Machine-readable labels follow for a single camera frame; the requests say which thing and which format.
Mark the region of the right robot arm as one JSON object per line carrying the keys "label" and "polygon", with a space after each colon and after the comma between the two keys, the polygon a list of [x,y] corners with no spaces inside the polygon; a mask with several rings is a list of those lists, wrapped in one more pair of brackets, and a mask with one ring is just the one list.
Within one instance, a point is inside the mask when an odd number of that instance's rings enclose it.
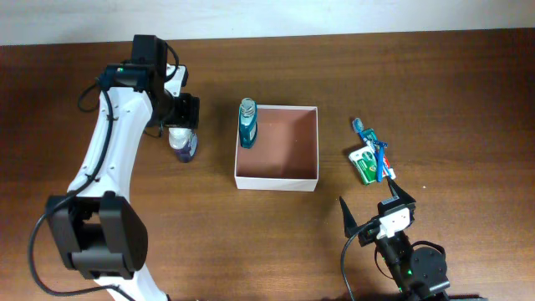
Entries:
{"label": "right robot arm", "polygon": [[374,260],[383,258],[403,300],[447,300],[451,283],[446,275],[446,251],[429,241],[410,242],[405,229],[414,222],[414,197],[388,179],[392,197],[377,204],[378,215],[359,225],[346,202],[339,198],[347,242],[340,254],[340,270],[349,296],[354,298],[345,271],[345,257],[355,240],[364,247],[375,245]]}

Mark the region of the teal mouthwash bottle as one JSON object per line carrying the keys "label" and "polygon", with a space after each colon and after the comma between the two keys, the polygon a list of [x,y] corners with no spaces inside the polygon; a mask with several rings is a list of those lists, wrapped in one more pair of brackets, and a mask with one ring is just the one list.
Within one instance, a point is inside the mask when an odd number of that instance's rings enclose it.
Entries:
{"label": "teal mouthwash bottle", "polygon": [[241,147],[252,148],[256,138],[257,103],[251,98],[245,98],[239,107],[239,139]]}

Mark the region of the pink cardboard box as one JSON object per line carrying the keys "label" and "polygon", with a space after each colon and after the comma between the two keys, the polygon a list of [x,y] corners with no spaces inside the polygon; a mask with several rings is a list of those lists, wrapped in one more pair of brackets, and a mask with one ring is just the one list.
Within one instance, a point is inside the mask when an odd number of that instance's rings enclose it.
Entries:
{"label": "pink cardboard box", "polygon": [[253,147],[236,143],[237,188],[314,191],[319,179],[318,108],[259,105],[257,119]]}

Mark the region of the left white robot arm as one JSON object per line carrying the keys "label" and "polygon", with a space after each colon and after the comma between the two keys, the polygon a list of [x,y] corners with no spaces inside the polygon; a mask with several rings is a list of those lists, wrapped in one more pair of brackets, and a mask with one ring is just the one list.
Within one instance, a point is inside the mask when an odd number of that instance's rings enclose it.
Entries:
{"label": "left white robot arm", "polygon": [[146,266],[148,232],[130,204],[130,180],[146,128],[168,129],[181,161],[196,152],[200,100],[182,92],[188,71],[169,64],[175,50],[136,34],[129,59],[109,64],[94,83],[98,119],[83,163],[63,196],[50,196],[47,223],[63,265],[115,300],[167,300]]}

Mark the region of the purple foam soap pump bottle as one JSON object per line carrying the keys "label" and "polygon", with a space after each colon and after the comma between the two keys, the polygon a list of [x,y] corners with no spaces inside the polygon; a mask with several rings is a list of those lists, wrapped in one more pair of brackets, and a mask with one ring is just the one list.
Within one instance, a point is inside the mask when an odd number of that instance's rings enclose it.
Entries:
{"label": "purple foam soap pump bottle", "polygon": [[182,163],[188,163],[196,154],[198,138],[193,129],[170,128],[169,144],[177,159]]}

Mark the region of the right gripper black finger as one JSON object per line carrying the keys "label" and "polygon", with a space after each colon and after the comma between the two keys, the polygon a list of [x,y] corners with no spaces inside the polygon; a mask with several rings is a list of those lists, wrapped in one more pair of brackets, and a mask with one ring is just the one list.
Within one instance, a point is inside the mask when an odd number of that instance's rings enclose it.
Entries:
{"label": "right gripper black finger", "polygon": [[350,209],[348,208],[347,203],[341,196],[339,197],[339,204],[341,206],[344,221],[344,235],[347,238],[351,238],[359,230],[359,226],[354,220],[354,217]]}
{"label": "right gripper black finger", "polygon": [[415,203],[415,198],[409,195],[406,191],[400,188],[394,180],[391,178],[387,179],[390,192],[392,194],[391,201],[388,202],[388,205],[410,205]]}

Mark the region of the blue disposable razor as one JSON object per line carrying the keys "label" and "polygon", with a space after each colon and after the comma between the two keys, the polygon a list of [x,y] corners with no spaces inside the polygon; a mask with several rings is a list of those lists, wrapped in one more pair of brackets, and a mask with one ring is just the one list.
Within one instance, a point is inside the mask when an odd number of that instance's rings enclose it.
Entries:
{"label": "blue disposable razor", "polygon": [[376,180],[377,182],[382,182],[383,172],[385,169],[384,167],[385,148],[388,146],[388,144],[380,140],[373,140],[373,144],[376,148],[376,160],[377,160]]}

